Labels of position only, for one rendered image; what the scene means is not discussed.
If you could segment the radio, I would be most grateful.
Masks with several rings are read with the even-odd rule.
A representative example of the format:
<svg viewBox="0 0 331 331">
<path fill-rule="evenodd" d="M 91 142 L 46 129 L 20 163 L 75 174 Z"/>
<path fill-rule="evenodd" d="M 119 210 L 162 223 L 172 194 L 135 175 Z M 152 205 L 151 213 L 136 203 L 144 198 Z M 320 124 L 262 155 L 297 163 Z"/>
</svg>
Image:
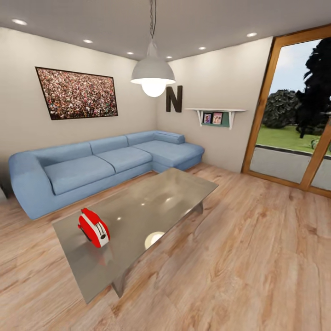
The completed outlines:
<svg viewBox="0 0 331 331">
<path fill-rule="evenodd" d="M 80 225 L 78 224 L 78 227 L 82 229 L 87 239 L 92 241 L 94 246 L 100 248 L 109 242 L 110 234 L 108 227 L 93 211 L 87 208 L 82 209 L 82 215 L 79 217 L 79 221 Z"/>
</svg>

